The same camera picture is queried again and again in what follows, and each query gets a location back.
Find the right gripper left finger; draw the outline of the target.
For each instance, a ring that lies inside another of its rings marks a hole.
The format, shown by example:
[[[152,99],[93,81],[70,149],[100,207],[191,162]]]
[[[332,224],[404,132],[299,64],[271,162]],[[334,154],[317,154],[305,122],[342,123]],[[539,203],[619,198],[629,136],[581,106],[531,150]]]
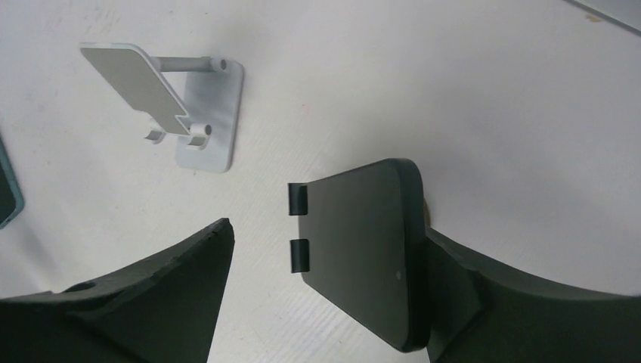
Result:
[[[234,251],[219,219],[66,290],[1,301],[3,362],[205,362]]]

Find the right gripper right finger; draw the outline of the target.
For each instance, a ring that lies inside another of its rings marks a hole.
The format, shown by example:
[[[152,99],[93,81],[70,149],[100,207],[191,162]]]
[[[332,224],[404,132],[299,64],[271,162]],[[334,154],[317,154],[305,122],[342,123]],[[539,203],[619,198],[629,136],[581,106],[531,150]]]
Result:
[[[640,298],[573,287],[426,231],[433,362],[638,362]]]

